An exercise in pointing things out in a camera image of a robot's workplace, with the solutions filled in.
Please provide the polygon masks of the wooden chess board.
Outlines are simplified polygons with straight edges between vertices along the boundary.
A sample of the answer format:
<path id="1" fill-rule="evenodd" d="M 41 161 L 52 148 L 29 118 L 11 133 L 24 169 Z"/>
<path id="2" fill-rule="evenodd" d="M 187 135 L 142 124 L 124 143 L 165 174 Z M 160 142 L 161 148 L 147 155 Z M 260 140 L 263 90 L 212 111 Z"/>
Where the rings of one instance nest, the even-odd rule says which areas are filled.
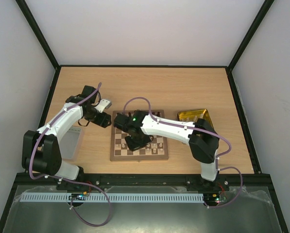
<path id="1" fill-rule="evenodd" d="M 122 131 L 121 127 L 116 128 L 112 126 L 110 160 L 112 162 L 167 160 L 169 158 L 167 139 L 159 135 L 150 135 L 153 136 L 153 140 L 150 144 L 136 151 L 130 151 L 124 139 L 130 136 L 128 132 Z"/>

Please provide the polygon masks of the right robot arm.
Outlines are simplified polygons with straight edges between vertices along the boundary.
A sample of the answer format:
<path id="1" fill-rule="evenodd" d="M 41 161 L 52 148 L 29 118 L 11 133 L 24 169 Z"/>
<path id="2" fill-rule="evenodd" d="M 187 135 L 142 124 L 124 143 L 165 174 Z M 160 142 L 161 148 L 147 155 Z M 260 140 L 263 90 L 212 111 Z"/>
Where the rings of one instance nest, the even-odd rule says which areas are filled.
<path id="1" fill-rule="evenodd" d="M 117 113 L 113 126 L 126 133 L 126 146 L 135 151 L 153 142 L 154 136 L 180 141 L 189 146 L 193 158 L 201 163 L 201 184 L 206 190 L 218 185 L 216 154 L 219 139 L 204 119 L 183 122 L 153 116 L 136 110 L 133 115 Z"/>

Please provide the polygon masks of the gold tin with pieces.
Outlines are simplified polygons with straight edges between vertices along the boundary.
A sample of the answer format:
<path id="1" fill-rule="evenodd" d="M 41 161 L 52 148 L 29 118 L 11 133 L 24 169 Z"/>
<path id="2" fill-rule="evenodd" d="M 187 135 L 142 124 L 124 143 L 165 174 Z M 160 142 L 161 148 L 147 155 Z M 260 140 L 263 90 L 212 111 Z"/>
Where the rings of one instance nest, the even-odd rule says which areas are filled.
<path id="1" fill-rule="evenodd" d="M 200 128 L 215 133 L 214 126 L 207 109 L 181 111 L 177 113 L 176 119 L 178 121 L 194 122 L 195 128 Z"/>

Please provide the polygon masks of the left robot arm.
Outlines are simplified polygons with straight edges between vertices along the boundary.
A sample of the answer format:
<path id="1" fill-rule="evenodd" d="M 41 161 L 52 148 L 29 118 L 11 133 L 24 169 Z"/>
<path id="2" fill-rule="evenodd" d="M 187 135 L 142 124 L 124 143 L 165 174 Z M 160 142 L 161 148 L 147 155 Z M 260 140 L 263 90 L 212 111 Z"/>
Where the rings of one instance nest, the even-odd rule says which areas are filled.
<path id="1" fill-rule="evenodd" d="M 66 99 L 63 108 L 47 124 L 24 134 L 21 164 L 31 179 L 55 177 L 59 181 L 76 181 L 80 167 L 63 161 L 60 141 L 81 119 L 102 128 L 111 125 L 111 116 L 104 112 L 111 101 L 101 98 L 100 87 L 101 84 L 97 88 L 84 86 L 81 94 Z"/>

